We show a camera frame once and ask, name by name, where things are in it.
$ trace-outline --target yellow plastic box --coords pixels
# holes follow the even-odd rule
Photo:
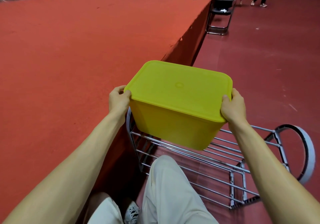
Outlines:
[[[226,123],[223,95],[231,98],[232,80],[221,72],[149,61],[124,89],[138,129],[196,150],[205,149]]]

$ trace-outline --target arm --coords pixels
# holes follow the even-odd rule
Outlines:
[[[229,122],[254,183],[273,223],[319,223],[319,202],[291,175],[246,120],[243,97],[223,96],[221,113]]]
[[[130,91],[109,95],[109,114],[92,133],[28,194],[4,221],[9,223],[74,223],[98,177],[106,153],[125,122]]]

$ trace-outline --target sneaker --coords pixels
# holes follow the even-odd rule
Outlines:
[[[132,201],[128,206],[123,218],[124,224],[136,224],[139,215],[139,207]]]

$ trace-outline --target forearm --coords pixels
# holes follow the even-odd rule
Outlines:
[[[316,223],[319,203],[278,161],[247,122],[232,131],[249,166],[263,203],[274,223]]]
[[[86,140],[24,198],[4,223],[75,222],[120,126],[117,114],[107,115]]]

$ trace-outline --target hand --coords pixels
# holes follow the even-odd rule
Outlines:
[[[227,95],[222,97],[221,113],[222,116],[229,122],[229,127],[246,123],[245,101],[235,88],[232,89],[231,101]]]
[[[123,118],[123,123],[125,122],[125,114],[128,110],[131,97],[129,90],[122,93],[125,86],[116,87],[109,94],[109,113],[115,113]]]

